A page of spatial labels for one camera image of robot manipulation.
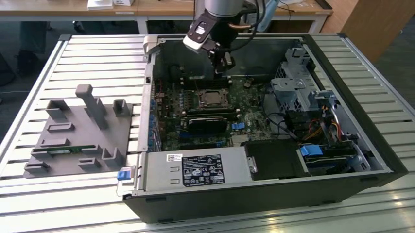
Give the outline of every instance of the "desk leg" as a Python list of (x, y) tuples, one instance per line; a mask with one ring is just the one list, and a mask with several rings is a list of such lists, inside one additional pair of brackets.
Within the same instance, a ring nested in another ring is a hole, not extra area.
[(326, 23), (326, 19), (327, 19), (327, 15), (319, 15), (317, 17), (317, 19), (314, 20), (314, 22), (311, 24), (310, 30), (309, 30), (310, 34), (321, 33), (321, 30), (322, 30), (323, 25)]
[(139, 32), (141, 34), (145, 34), (145, 35), (149, 34), (147, 20), (149, 20), (147, 16), (138, 16), (137, 21), (138, 21), (138, 26), (139, 26)]

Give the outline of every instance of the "gray 3d-printed holder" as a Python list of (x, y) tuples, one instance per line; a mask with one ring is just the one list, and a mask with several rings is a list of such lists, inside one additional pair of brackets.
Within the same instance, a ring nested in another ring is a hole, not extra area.
[(103, 104), (92, 86), (79, 85), (76, 96), (86, 106), (68, 107), (51, 100), (50, 118), (23, 177), (47, 177), (119, 171), (126, 164), (133, 104)]

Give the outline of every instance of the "open computer tower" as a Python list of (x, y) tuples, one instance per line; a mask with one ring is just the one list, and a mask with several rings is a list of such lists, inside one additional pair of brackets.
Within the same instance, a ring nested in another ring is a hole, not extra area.
[(182, 39), (149, 54), (147, 150), (123, 197), (145, 222), (337, 203), (407, 173), (310, 35), (258, 35), (222, 78)]

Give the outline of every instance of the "cpu socket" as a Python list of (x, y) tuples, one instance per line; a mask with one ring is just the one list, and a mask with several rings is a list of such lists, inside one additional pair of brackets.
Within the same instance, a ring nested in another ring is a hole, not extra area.
[(199, 91), (201, 108), (229, 108), (229, 92), (225, 89)]

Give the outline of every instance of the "slotted metal surface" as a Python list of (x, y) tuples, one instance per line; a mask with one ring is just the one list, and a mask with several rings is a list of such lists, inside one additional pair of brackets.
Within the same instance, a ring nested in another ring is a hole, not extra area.
[[(365, 190), (342, 203), (238, 216), (146, 224), (117, 195), (117, 173), (24, 179), (23, 168), (39, 139), (48, 99), (68, 105), (80, 83), (96, 86), (104, 103), (125, 98), (135, 105), (129, 163), (137, 161), (145, 82), (143, 36), (74, 36), (51, 57), (44, 82), (11, 133), (0, 164), (0, 232), (410, 232), (415, 225), (415, 122), (413, 110), (347, 40), (314, 36), (358, 101), (401, 157), (410, 174)], [(318, 73), (327, 89), (330, 85)]]

